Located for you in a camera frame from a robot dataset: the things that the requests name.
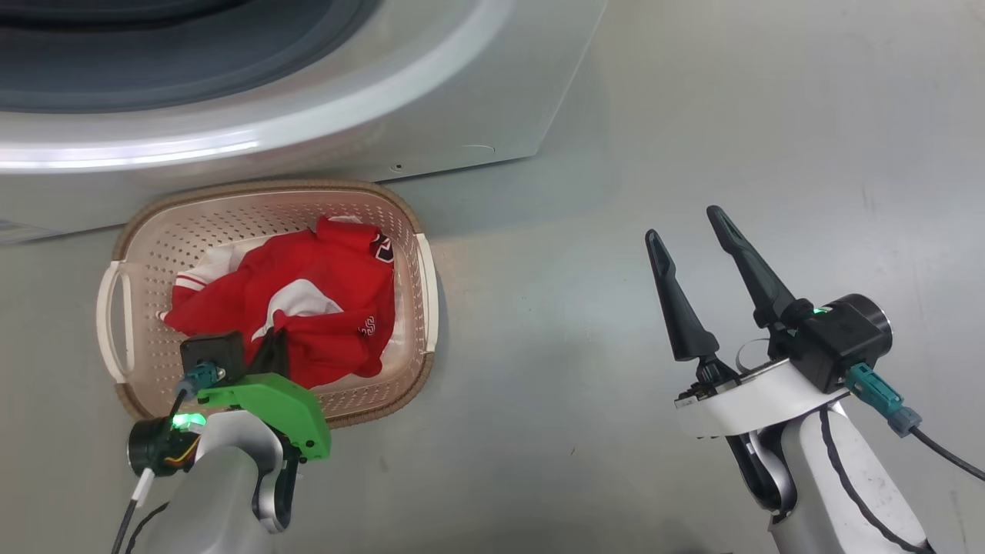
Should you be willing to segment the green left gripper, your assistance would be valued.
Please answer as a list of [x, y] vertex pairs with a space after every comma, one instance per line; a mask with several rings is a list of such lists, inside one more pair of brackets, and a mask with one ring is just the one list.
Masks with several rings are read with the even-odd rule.
[[239, 407], [248, 412], [285, 438], [307, 462], [330, 456], [331, 435], [321, 405], [312, 392], [291, 381], [285, 329], [264, 334], [251, 359], [250, 375], [231, 385], [202, 389], [198, 401], [206, 407]]

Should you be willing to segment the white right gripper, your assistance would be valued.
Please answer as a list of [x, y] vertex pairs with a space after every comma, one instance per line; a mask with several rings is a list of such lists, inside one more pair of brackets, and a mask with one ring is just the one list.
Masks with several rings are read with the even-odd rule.
[[[781, 315], [795, 301], [752, 242], [717, 205], [706, 214], [721, 248], [732, 256], [753, 301], [753, 319], [761, 329], [781, 324]], [[704, 329], [676, 277], [676, 264], [655, 230], [645, 234], [656, 290], [669, 344], [678, 362], [714, 360], [716, 336]], [[735, 437], [784, 423], [840, 399], [847, 389], [821, 392], [788, 360], [773, 362], [743, 375], [739, 383], [718, 386], [715, 394], [675, 401], [676, 417], [687, 435], [697, 438]]]

